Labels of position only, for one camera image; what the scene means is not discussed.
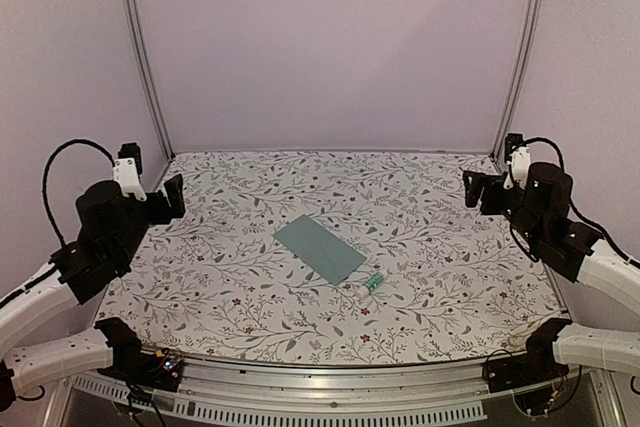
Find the green white glue stick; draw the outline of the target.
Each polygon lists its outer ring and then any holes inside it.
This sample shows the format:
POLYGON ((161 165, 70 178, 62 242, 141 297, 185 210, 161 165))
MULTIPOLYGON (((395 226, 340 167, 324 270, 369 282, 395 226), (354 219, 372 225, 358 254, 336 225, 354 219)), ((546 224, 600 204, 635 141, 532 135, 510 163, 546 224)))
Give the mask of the green white glue stick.
POLYGON ((365 298, 375 291, 380 284, 384 281, 384 276, 381 273, 376 273, 369 280, 364 282, 356 291, 359 298, 365 298))

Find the teal envelope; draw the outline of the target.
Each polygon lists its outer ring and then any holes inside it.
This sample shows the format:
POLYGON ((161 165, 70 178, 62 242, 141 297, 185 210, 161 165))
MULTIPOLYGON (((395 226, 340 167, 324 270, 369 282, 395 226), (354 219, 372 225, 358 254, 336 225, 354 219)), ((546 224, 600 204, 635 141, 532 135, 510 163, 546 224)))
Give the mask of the teal envelope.
POLYGON ((277 230, 274 238, 333 286, 366 261, 363 254, 306 215, 277 230))

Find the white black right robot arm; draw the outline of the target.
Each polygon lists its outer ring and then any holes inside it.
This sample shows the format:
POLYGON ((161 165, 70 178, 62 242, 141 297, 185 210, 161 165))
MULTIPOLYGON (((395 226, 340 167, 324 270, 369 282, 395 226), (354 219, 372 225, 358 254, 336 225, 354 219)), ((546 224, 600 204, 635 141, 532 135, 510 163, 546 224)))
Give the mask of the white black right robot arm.
MULTIPOLYGON (((569 219, 572 178, 547 162, 531 164, 526 174, 488 175, 464 171, 465 204, 482 214, 501 215, 526 242, 530 257, 564 279, 595 289, 639 310, 639 269, 624 259, 595 228, 569 219)), ((526 340, 517 374, 537 383, 546 374, 582 365, 639 373, 639 335, 590 328, 569 319, 552 318, 526 340)))

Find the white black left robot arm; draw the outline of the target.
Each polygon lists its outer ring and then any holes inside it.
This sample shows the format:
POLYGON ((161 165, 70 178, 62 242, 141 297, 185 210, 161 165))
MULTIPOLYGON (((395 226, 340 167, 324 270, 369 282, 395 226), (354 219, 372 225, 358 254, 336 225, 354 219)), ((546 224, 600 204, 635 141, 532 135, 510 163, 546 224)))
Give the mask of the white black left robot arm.
POLYGON ((180 367, 142 350, 137 334, 117 317, 76 335, 22 347, 20 341, 56 315, 96 297, 131 270, 148 229, 183 218, 183 178, 139 200, 114 180, 92 185, 76 201, 81 230, 26 283, 1 301, 1 407, 49 382, 96 370, 114 379, 176 391, 180 367))

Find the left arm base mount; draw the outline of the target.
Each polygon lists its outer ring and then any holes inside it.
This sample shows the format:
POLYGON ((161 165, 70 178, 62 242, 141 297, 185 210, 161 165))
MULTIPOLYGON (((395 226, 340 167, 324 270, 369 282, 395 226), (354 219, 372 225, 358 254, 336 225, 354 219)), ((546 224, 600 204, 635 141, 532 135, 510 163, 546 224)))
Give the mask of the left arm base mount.
POLYGON ((140 387, 177 392, 184 370, 184 357, 169 348, 146 352, 137 334, 121 319, 109 318, 95 323, 107 339, 113 360, 101 375, 140 387))

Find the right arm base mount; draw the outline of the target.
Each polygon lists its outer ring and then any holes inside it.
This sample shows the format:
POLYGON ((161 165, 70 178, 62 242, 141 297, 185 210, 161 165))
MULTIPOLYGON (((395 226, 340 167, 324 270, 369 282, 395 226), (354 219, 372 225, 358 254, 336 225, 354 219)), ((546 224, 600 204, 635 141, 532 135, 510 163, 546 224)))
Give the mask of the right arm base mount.
POLYGON ((569 319, 552 318, 538 327, 525 342, 523 354, 503 358, 490 355, 482 367, 482 379, 491 393, 518 389, 565 377, 569 367, 556 361, 552 344, 571 325, 569 319))

